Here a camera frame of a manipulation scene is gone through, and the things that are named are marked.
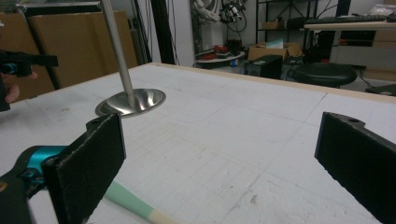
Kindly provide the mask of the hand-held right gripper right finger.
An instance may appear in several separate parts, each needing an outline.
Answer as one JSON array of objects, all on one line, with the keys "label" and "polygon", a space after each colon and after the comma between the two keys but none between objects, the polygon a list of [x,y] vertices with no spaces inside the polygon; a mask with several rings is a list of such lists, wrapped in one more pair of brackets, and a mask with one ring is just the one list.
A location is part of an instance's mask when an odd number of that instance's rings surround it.
[{"label": "hand-held right gripper right finger", "polygon": [[322,114],[315,158],[383,224],[396,224],[396,145],[345,115]]}]

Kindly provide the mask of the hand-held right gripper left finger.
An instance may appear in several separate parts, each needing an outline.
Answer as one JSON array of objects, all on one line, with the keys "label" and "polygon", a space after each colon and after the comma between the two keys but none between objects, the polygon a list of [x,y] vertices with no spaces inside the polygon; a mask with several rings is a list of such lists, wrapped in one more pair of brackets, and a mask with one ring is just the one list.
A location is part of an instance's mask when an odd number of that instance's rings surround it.
[{"label": "hand-held right gripper left finger", "polygon": [[59,224],[85,224],[126,158],[118,114],[91,120],[87,131],[41,162]]}]

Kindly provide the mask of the large cardboard panel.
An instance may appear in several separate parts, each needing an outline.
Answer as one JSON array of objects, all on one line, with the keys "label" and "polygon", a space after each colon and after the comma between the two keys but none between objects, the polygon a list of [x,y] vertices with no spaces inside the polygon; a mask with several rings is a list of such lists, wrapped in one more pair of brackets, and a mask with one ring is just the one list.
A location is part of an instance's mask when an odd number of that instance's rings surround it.
[{"label": "large cardboard panel", "polygon": [[55,55],[59,65],[34,66],[38,78],[11,77],[19,100],[115,73],[119,66],[100,12],[39,15],[0,14],[0,49]]}]

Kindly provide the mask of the metal stand with round base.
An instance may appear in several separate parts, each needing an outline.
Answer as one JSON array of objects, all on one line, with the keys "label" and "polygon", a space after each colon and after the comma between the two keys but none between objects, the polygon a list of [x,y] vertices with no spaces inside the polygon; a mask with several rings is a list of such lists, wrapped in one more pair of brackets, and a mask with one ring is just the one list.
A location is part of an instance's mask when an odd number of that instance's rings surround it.
[{"label": "metal stand with round base", "polygon": [[118,62],[123,91],[101,102],[95,108],[95,113],[98,116],[117,113],[127,118],[147,113],[159,107],[166,99],[166,94],[163,91],[133,88],[110,0],[100,0],[100,7],[105,17],[106,27]]}]

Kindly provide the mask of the black round stool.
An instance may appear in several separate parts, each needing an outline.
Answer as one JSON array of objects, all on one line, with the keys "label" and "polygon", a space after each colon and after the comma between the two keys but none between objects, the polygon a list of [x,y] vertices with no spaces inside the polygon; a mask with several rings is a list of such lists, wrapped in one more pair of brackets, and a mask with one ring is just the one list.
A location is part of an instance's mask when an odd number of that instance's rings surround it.
[{"label": "black round stool", "polygon": [[340,88],[354,82],[357,72],[347,64],[310,63],[292,69],[291,77],[299,83]]}]

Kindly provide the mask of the black box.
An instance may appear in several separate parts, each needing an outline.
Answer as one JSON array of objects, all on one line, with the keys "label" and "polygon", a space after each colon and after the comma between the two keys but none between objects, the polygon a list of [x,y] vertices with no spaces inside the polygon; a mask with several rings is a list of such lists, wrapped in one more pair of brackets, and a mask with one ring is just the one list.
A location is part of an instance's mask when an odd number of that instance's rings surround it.
[{"label": "black box", "polygon": [[244,74],[254,77],[280,79],[283,57],[280,55],[264,55],[244,65]]}]

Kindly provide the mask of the light wooden desk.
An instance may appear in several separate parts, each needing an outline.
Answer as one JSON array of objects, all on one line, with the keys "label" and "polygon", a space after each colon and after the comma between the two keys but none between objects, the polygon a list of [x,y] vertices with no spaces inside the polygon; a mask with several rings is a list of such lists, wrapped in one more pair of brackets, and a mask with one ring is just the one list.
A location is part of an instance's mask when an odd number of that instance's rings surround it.
[{"label": "light wooden desk", "polygon": [[396,22],[370,21],[370,22],[306,24],[304,28],[308,30],[321,30],[321,31],[396,30]]}]

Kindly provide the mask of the open cardboard box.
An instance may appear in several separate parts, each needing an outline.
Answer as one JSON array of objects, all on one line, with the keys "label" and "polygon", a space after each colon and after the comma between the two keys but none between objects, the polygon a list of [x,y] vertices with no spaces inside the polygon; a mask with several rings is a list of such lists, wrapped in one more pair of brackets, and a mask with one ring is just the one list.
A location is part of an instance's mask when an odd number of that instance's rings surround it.
[{"label": "open cardboard box", "polygon": [[284,43],[282,48],[271,49],[267,47],[266,42],[260,42],[249,47],[247,59],[253,61],[264,55],[280,55],[286,58],[288,56],[302,56],[303,51],[299,43]]}]

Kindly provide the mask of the black keyboard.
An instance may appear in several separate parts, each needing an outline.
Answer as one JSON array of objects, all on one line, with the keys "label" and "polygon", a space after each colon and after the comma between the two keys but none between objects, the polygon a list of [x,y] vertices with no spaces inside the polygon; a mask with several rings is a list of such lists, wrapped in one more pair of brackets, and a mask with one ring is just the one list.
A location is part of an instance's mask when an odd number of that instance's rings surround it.
[{"label": "black keyboard", "polygon": [[326,17],[319,19],[309,19],[304,24],[372,22],[372,21],[385,21],[386,19],[387,16],[383,16],[383,15]]}]

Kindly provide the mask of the black metal shelf rack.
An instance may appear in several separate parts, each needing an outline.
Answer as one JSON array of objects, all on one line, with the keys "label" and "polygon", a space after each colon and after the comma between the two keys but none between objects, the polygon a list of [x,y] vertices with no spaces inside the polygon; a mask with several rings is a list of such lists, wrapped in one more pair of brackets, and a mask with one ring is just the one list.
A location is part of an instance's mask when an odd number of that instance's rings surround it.
[{"label": "black metal shelf rack", "polygon": [[288,21],[314,18],[319,0],[255,0],[255,42],[267,41],[272,32],[280,32],[287,41],[298,27]]}]

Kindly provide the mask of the round white low table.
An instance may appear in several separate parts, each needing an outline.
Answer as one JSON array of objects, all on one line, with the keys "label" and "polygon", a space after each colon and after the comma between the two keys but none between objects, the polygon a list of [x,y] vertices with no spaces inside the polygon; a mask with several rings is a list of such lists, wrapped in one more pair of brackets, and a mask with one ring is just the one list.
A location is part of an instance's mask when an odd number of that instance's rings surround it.
[{"label": "round white low table", "polygon": [[236,56],[229,56],[222,59],[212,59],[212,60],[196,60],[194,66],[204,69],[214,69],[220,67],[236,67],[239,61],[246,56],[244,51],[241,51]]}]

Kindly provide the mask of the black vertical post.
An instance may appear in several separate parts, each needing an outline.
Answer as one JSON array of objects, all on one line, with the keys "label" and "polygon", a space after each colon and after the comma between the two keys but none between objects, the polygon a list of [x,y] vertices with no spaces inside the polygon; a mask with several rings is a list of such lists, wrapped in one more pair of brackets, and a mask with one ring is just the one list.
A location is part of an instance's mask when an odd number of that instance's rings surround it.
[{"label": "black vertical post", "polygon": [[162,63],[175,64],[165,0],[150,0]]}]

